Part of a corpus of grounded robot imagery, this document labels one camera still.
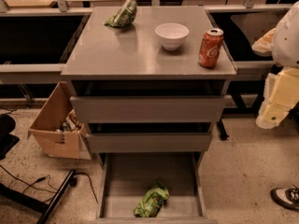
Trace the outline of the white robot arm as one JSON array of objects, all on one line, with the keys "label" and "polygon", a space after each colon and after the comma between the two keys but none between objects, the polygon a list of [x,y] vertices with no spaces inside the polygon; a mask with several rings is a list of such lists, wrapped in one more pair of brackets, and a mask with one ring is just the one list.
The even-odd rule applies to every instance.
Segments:
[{"label": "white robot arm", "polygon": [[260,128],[272,129],[299,103],[299,2],[252,49],[270,51],[276,65],[282,66],[277,75],[269,73],[265,80],[264,100],[256,119]]}]

